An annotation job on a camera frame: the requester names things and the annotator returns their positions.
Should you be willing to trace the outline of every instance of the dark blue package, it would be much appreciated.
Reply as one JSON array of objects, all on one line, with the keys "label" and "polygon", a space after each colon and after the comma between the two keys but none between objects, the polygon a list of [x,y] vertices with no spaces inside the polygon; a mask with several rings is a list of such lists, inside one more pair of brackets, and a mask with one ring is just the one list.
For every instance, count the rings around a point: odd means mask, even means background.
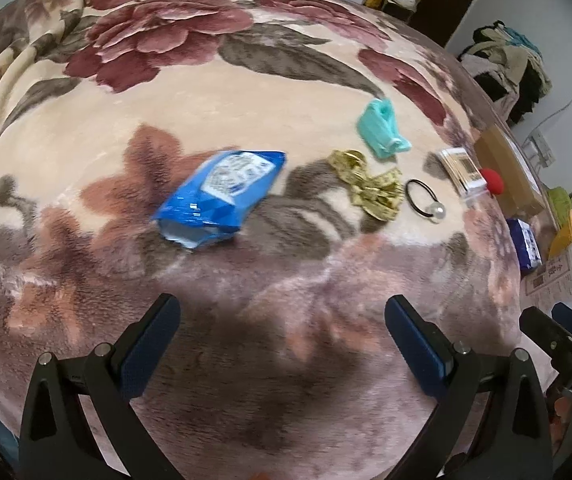
[{"label": "dark blue package", "polygon": [[530,226],[517,218],[509,218],[506,222],[511,232],[512,243],[517,250],[521,272],[529,272],[539,267],[541,265],[540,250]]},{"label": "dark blue package", "polygon": [[285,161],[284,152],[219,152],[160,206],[153,219],[164,238],[189,249],[230,238],[271,189]]}]

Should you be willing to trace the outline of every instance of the teal cloth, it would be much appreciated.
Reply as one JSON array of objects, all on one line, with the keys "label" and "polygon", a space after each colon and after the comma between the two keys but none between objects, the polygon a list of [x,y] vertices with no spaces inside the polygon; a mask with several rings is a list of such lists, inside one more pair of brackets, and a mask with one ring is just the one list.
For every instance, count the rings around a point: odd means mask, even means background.
[{"label": "teal cloth", "polygon": [[357,130],[377,158],[388,158],[412,147],[399,134],[390,99],[373,99],[357,122]]}]

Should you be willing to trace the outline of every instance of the red pom-pom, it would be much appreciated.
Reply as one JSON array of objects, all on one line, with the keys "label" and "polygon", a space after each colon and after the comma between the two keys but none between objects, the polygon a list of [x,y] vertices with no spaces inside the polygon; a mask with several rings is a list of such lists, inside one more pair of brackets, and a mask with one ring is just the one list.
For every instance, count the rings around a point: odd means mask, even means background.
[{"label": "red pom-pom", "polygon": [[504,181],[502,177],[495,170],[482,168],[479,173],[484,177],[488,190],[493,195],[501,195],[504,192]]}]

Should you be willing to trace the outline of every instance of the bed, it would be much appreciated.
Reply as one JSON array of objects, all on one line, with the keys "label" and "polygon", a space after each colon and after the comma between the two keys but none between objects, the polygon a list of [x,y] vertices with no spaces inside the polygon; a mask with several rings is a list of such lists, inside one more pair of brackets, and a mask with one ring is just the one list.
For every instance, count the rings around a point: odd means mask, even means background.
[{"label": "bed", "polygon": [[[396,159],[357,134],[373,98],[413,145]],[[434,156],[473,155],[492,124],[508,132],[453,57],[339,0],[16,0],[0,13],[0,420],[18,434],[41,352],[114,341],[169,292],[182,324],[133,407],[186,478],[382,474],[434,407],[384,326],[391,295],[477,351],[526,346],[501,211],[462,201]],[[233,240],[164,240],[151,215],[230,148],[287,153],[269,195]],[[332,150],[423,180],[444,222],[351,205]]]}]

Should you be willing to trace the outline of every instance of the brown box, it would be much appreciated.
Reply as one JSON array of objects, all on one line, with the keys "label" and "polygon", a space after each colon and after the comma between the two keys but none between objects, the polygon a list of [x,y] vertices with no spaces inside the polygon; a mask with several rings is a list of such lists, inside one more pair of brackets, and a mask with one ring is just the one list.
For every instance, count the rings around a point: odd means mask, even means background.
[{"label": "brown box", "polygon": [[546,209],[546,199],[524,155],[498,126],[482,133],[475,153],[482,168],[495,170],[504,181],[504,192],[496,198],[506,218],[529,220]]}]

